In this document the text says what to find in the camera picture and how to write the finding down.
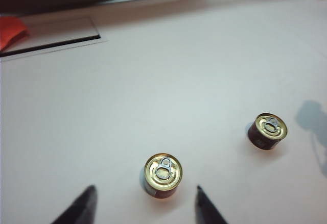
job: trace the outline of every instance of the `can rim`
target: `can rim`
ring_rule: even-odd
[[[178,168],[179,168],[179,171],[180,171],[179,179],[178,179],[178,181],[177,181],[174,185],[172,185],[171,187],[158,188],[158,187],[155,187],[155,186],[152,184],[152,182],[149,182],[149,179],[148,179],[148,178],[149,178],[149,175],[147,174],[147,166],[148,166],[148,164],[151,162],[152,159],[154,159],[155,157],[158,157],[158,156],[169,157],[169,158],[173,159],[173,160],[177,163],[177,165],[178,165]],[[144,166],[144,178],[145,178],[146,182],[147,182],[147,183],[148,183],[152,188],[154,188],[155,190],[158,190],[158,191],[170,191],[170,190],[173,190],[174,188],[176,188],[176,187],[179,185],[180,181],[182,180],[182,176],[183,176],[183,169],[182,169],[182,166],[181,166],[180,162],[179,162],[179,161],[178,161],[174,156],[172,156],[171,154],[167,154],[167,153],[158,153],[158,154],[155,154],[155,155],[151,156],[151,157],[147,160],[147,162],[145,163],[145,166]]]
[[[259,122],[258,122],[258,119],[260,117],[263,117],[263,116],[269,116],[269,117],[273,117],[273,118],[276,118],[277,120],[279,120],[279,122],[281,122],[281,128],[283,128],[283,134],[282,136],[279,136],[279,137],[276,137],[276,136],[271,136],[269,134],[267,134],[263,128],[261,128],[259,126]],[[271,139],[271,140],[274,140],[274,141],[280,141],[280,140],[283,140],[286,136],[287,136],[287,126],[285,124],[285,122],[278,116],[276,116],[275,114],[272,114],[272,113],[261,113],[259,114],[256,118],[255,118],[255,127],[256,129],[260,132],[260,134],[262,134],[264,137],[268,138],[268,139]]]

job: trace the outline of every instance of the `metal object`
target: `metal object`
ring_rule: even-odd
[[[155,154],[144,166],[144,187],[153,197],[171,196],[182,179],[182,167],[169,154]]]
[[[250,141],[257,147],[269,150],[287,135],[285,123],[276,115],[262,113],[256,117],[254,123],[248,130]]]

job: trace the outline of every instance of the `white surface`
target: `white surface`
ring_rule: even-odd
[[[312,138],[324,163],[327,137],[298,124],[308,100],[327,123],[325,0],[144,0],[29,18],[85,14],[109,41],[2,63],[3,223],[50,223],[90,184],[96,223],[195,223],[198,184],[228,223],[326,223]],[[289,128],[268,152],[246,135],[262,112]],[[163,201],[138,181],[158,152],[184,171]]]

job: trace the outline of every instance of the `ring pull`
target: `ring pull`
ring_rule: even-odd
[[[276,118],[270,117],[264,123],[264,127],[267,131],[275,133],[276,131],[278,131],[278,120]]]
[[[160,164],[155,170],[155,174],[158,178],[162,180],[167,180],[170,177],[170,168],[172,166],[172,161],[170,158],[164,157],[161,159]]]

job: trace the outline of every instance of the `orange cloth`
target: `orange cloth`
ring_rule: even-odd
[[[0,17],[0,52],[26,35],[27,27],[17,17]]]

